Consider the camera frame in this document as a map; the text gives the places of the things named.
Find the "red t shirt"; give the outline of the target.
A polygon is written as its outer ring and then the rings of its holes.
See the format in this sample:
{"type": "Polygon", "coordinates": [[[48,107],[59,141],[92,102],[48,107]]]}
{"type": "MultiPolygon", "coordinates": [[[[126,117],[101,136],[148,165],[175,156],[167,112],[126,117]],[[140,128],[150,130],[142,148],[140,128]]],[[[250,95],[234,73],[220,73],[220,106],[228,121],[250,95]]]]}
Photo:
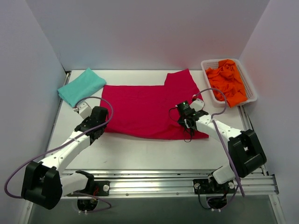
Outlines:
{"type": "Polygon", "coordinates": [[[107,107],[113,118],[107,133],[120,133],[155,140],[187,140],[208,138],[207,134],[189,134],[177,123],[179,114],[175,105],[192,102],[199,93],[188,69],[169,73],[160,86],[106,85],[100,106],[107,107]]]}

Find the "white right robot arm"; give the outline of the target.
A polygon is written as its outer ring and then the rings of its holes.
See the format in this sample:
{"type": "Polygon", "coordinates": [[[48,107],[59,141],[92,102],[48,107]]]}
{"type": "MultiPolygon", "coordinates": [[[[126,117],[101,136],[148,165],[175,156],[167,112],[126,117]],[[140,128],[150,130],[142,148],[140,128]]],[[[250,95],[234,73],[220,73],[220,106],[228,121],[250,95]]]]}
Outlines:
{"type": "Polygon", "coordinates": [[[210,191],[217,193],[224,183],[244,178],[267,162],[257,134],[248,129],[242,131],[215,119],[199,106],[198,101],[184,101],[175,106],[179,113],[178,124],[186,129],[207,134],[218,140],[225,148],[228,163],[221,165],[207,181],[210,191]]]}

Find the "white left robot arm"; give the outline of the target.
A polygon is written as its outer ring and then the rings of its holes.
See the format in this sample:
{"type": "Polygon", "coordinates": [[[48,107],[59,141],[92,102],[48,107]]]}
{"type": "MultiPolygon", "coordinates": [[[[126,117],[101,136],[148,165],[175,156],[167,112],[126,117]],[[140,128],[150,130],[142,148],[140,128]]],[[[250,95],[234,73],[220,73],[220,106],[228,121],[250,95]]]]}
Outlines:
{"type": "Polygon", "coordinates": [[[92,174],[82,170],[68,176],[62,174],[83,150],[104,133],[107,118],[107,108],[94,107],[90,116],[75,127],[61,149],[39,162],[30,162],[25,169],[21,197],[50,210],[68,194],[92,194],[96,190],[92,174]]]}

